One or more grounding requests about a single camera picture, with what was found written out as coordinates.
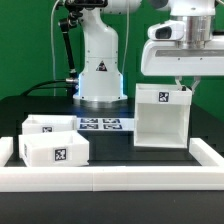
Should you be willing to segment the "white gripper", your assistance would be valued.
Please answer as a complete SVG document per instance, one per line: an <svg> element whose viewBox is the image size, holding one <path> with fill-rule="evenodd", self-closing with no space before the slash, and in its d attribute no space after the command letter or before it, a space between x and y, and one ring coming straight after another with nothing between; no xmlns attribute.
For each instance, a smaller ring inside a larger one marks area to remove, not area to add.
<svg viewBox="0 0 224 224"><path fill-rule="evenodd" d="M183 91L182 76L194 76L191 90L195 92L200 76L224 76L224 39L213 39L203 49L180 49L175 41L148 40L141 72L145 76L176 76L179 91Z"/></svg>

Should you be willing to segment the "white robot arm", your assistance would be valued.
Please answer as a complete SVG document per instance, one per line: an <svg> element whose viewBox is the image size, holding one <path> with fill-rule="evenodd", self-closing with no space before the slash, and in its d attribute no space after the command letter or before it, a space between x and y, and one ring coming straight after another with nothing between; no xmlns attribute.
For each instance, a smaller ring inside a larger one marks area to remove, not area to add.
<svg viewBox="0 0 224 224"><path fill-rule="evenodd" d="M88 102L124 100L117 68L118 35L101 15L131 13L142 0L78 0L84 31L85 66L77 98ZM141 58L146 76L224 76L224 35L213 32L219 0L149 0L170 19L151 26Z"/></svg>

